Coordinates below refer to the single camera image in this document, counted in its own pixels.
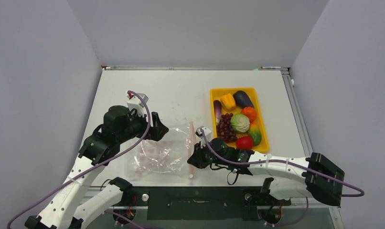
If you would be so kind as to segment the clear zip top bag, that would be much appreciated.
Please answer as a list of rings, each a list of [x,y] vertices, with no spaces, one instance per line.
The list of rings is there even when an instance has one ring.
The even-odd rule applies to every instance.
[[[192,121],[169,127],[162,140],[143,140],[125,159],[125,177],[131,181],[181,184],[195,178],[187,160],[197,142]]]

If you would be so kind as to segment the green cabbage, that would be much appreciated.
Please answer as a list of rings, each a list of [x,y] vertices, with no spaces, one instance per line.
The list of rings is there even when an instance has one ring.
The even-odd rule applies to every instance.
[[[232,116],[230,125],[235,132],[244,133],[249,130],[250,120],[247,116],[238,113]]]

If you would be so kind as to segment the yellow plastic tray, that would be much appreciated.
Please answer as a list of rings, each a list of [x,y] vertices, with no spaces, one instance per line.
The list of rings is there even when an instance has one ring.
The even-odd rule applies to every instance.
[[[254,108],[257,112],[257,119],[254,122],[256,124],[258,124],[258,126],[260,127],[261,134],[262,134],[261,143],[257,146],[253,146],[252,150],[258,151],[260,153],[266,153],[269,151],[269,143],[268,143],[268,139],[267,139],[265,125],[264,125],[263,118],[262,118],[261,109],[260,109],[260,106],[258,104],[257,94],[256,94],[256,91],[254,88],[220,88],[220,89],[211,89],[210,90],[210,101],[212,102],[212,115],[213,115],[213,124],[214,124],[214,136],[218,137],[217,133],[216,133],[216,126],[217,125],[215,124],[213,101],[214,100],[220,101],[220,98],[222,95],[224,95],[224,94],[232,94],[233,95],[235,92],[237,92],[239,90],[246,92],[248,94],[249,98],[251,99],[251,101],[254,105]],[[243,108],[241,108],[237,105],[236,105],[236,108],[232,111],[227,111],[222,107],[222,114],[232,113],[233,115],[235,115],[235,114],[240,113],[242,109]],[[236,133],[236,136],[238,139],[243,137],[243,136],[248,136],[246,132],[244,132],[244,133],[235,132],[235,133]],[[236,147],[235,142],[226,143],[226,144],[228,146]]]

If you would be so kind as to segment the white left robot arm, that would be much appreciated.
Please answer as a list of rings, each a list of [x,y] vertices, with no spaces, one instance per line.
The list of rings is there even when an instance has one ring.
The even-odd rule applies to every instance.
[[[118,158],[120,146],[133,138],[161,140],[169,129],[157,112],[146,115],[130,106],[115,105],[104,114],[103,123],[87,137],[62,187],[52,192],[53,199],[36,216],[25,222],[28,229],[84,229],[114,204],[132,200],[132,184],[123,178],[112,179],[106,188],[84,204],[84,195],[110,161]]]

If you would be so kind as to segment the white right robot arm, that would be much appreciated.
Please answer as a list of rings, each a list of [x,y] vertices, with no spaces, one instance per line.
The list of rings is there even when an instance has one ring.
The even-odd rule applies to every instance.
[[[210,165],[225,166],[240,175],[265,175],[260,198],[266,204],[290,198],[314,198],[322,204],[339,206],[344,171],[320,153],[310,157],[279,157],[262,154],[248,147],[228,146],[222,138],[194,145],[189,165],[204,169]]]

